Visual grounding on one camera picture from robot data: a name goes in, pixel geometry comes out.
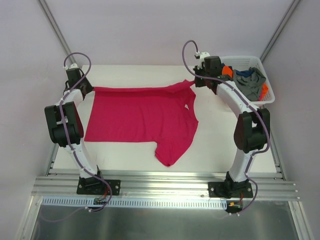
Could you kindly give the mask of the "pink t shirt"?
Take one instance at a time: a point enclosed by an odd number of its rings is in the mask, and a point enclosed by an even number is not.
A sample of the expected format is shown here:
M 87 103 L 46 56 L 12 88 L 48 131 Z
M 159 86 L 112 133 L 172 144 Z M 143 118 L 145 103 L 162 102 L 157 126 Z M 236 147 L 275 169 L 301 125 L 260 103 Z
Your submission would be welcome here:
M 86 142 L 155 142 L 155 157 L 174 165 L 191 146 L 199 121 L 194 81 L 165 87 L 95 87 Z

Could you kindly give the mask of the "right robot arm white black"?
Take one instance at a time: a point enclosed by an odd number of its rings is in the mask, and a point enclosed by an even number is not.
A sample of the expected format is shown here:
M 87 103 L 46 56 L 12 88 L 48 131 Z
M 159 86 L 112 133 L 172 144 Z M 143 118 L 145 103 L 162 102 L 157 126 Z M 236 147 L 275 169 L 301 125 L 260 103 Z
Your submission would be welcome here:
M 225 199 L 243 196 L 251 198 L 251 184 L 248 172 L 255 156 L 266 152 L 270 145 L 270 112 L 259 109 L 240 92 L 234 78 L 223 71 L 220 57 L 208 52 L 195 55 L 199 60 L 193 68 L 195 86 L 207 87 L 220 97 L 237 118 L 233 139 L 236 154 L 224 181 L 208 183 L 210 197 Z

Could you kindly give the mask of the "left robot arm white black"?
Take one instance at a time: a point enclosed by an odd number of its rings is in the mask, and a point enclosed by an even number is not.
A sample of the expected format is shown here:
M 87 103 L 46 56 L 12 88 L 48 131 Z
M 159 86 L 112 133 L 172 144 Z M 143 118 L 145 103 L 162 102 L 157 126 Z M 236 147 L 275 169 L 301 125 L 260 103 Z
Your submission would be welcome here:
M 62 98 L 44 108 L 49 136 L 72 157 L 79 169 L 80 180 L 93 194 L 100 194 L 104 191 L 105 182 L 85 146 L 85 132 L 77 110 L 94 87 L 77 64 L 67 66 L 65 70 L 67 81 Z

